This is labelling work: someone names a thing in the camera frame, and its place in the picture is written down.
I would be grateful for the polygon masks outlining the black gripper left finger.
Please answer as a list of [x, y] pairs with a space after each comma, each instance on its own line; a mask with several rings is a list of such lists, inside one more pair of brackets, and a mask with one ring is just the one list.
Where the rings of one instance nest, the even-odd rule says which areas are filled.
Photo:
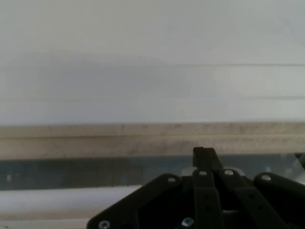
[[87, 223], [89, 229], [221, 229], [214, 175], [223, 166], [213, 148], [193, 149], [189, 176], [163, 174]]

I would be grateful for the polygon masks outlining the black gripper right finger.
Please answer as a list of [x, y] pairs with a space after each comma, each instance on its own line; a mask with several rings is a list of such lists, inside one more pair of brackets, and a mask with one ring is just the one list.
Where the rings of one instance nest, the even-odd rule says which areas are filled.
[[305, 187], [271, 172], [250, 180], [203, 149], [203, 228], [303, 229]]

